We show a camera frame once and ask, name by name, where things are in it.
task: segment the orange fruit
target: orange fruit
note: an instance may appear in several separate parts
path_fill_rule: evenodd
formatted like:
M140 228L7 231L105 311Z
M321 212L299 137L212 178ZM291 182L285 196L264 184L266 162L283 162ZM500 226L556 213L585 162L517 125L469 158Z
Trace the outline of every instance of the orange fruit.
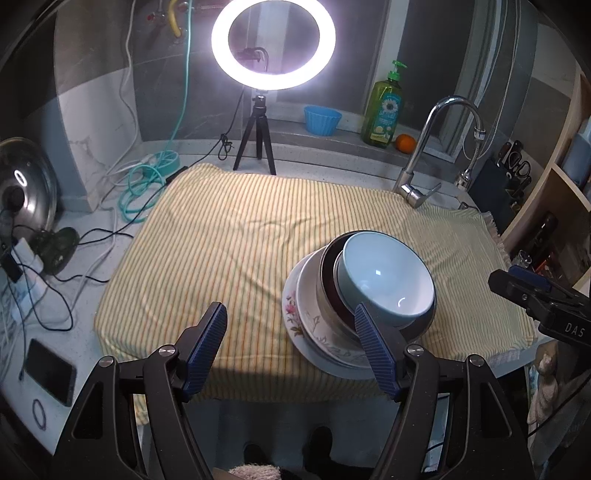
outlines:
M394 145L396 146L396 149L400 150L402 153L410 155L414 152L414 148L417 146L417 141L410 135L402 134L397 136Z

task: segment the faucet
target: faucet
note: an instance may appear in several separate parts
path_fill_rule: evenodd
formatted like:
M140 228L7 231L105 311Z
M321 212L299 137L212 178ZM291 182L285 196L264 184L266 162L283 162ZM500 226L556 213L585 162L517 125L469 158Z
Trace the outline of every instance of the faucet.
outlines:
M414 168L417 166L418 159L423 153L425 146L427 145L427 140L429 139L429 133L433 127L433 123L435 119L439 115L439 113L444 109L452 105L463 105L468 110L470 110L474 114L474 119L476 121L476 125L474 127L474 138L476 138L476 149L474 152L474 156L472 157L472 161L466 170L461 172L456 181L455 185L458 189L463 190L464 192L470 186L470 181L472 179L472 169L476 164L476 160L478 160L478 152L480 151L480 142L485 139L486 131L483 128L482 118L480 117L480 113L478 113L478 109L476 106L467 98L460 97L460 96L449 96L446 97L433 107L431 113L427 117L427 122L425 122L425 126L423 127L423 131L418 138L417 146L414 149L414 152L410 159L408 160L407 166L402 169L400 175L398 176L398 180L394 184L394 192L398 193L406 202L413 208L419 208L425 201L433 195L435 192L439 191L441 188L441 183L439 183L435 188L429 190L427 194L422 194L418 189L411 185L411 182L414 177Z

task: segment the smartphone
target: smartphone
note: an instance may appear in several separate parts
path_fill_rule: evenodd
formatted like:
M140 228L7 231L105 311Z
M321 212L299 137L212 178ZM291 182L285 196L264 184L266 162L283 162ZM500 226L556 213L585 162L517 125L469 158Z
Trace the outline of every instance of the smartphone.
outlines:
M59 403L72 406L76 368L35 339L29 344L25 372Z

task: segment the pot lid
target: pot lid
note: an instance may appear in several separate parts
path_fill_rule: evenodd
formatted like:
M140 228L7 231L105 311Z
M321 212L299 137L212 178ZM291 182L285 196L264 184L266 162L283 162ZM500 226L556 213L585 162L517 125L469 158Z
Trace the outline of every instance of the pot lid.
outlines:
M45 152L26 138L0 143L0 201L3 220L14 216L16 238L50 230L56 215L57 179Z

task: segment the blue gripper pad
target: blue gripper pad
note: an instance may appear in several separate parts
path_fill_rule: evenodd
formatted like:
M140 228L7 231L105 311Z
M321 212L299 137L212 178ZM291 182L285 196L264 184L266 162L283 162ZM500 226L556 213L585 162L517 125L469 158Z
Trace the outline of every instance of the blue gripper pad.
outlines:
M365 355L368 357L375 379L378 381L379 389L391 397L397 397L400 386L396 379L396 363L371 315L362 304L355 309L355 330L359 335Z
M224 305L220 305L187 361L187 379L183 385L183 395L187 399L201 392L227 326L228 312Z
M537 273L518 267L517 265L509 267L509 275L519 278L532 287L539 288L546 293L549 293L552 290L552 285L546 278L542 277L542 275L538 275Z

